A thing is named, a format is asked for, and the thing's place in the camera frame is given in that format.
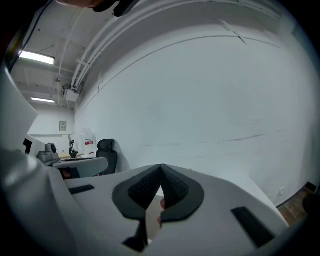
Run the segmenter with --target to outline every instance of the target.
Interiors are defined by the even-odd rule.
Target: white wall
[[[54,143],[59,153],[68,152],[69,134],[74,133],[74,112],[57,106],[33,104],[38,116],[28,134],[47,144]],[[60,121],[67,122],[66,131],[59,131]]]
[[[259,15],[189,4],[140,22],[93,67],[76,135],[115,139],[118,171],[166,163],[246,173],[276,205],[318,184],[319,77],[293,37],[276,35],[282,23]]]

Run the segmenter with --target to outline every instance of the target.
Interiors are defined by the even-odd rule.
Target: black office chair
[[[114,139],[103,139],[98,143],[96,156],[98,158],[105,158],[108,160],[108,167],[99,173],[100,176],[114,174],[116,172],[118,154],[113,150],[114,142]]]

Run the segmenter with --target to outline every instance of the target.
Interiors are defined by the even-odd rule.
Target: wooden floor
[[[278,208],[279,212],[284,217],[289,226],[293,225],[298,220],[307,215],[303,207],[303,200],[309,194],[314,193],[307,187],[304,187],[289,201],[287,201],[285,204],[281,205]]]

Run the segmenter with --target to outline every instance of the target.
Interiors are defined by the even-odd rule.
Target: black grip pad
[[[113,190],[112,200],[123,216],[142,221],[160,186],[166,206],[166,210],[161,214],[162,222],[187,219],[198,209],[205,197],[198,182],[165,164],[157,164],[120,183]]]

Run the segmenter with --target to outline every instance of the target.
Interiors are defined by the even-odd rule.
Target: ceiling
[[[81,82],[79,88],[82,88],[88,77],[85,70],[90,70],[86,65],[91,67],[114,38],[133,26],[134,23],[156,13],[155,10],[162,12],[162,6],[172,8],[188,2],[190,1],[140,0],[135,6],[135,8],[139,6],[137,8],[139,10],[133,11],[131,15],[125,15],[128,17],[126,20],[113,16],[114,7],[118,5],[118,2],[108,10],[97,13],[90,8],[66,6],[53,1],[41,16],[25,51],[54,57],[54,65],[20,58],[13,67],[11,76],[27,101],[73,108],[75,102],[62,98],[63,85],[72,83],[75,86],[74,82],[78,79]],[[204,0],[204,2],[246,5],[246,7],[272,15],[276,19],[279,16],[278,8],[268,0]],[[25,38],[28,38],[41,11],[42,9],[35,13],[33,23]],[[80,59],[83,61],[81,64],[77,63],[77,60]],[[50,99],[55,103],[33,101],[31,97]]]
[[[29,31],[33,28],[41,10],[35,13]],[[25,51],[54,57],[54,65],[20,58],[12,69],[11,76],[23,96],[29,102],[33,101],[31,97],[38,97],[54,100],[55,103],[49,104],[58,105],[56,80],[69,35],[71,34],[71,37],[65,49],[59,77],[60,96],[62,96],[62,86],[71,83],[78,64],[76,60],[81,58],[91,40],[113,16],[112,13],[113,8],[96,13],[89,8],[65,6],[53,1],[41,16]],[[72,108],[75,105],[74,102],[67,102],[63,98],[59,101],[61,107]]]

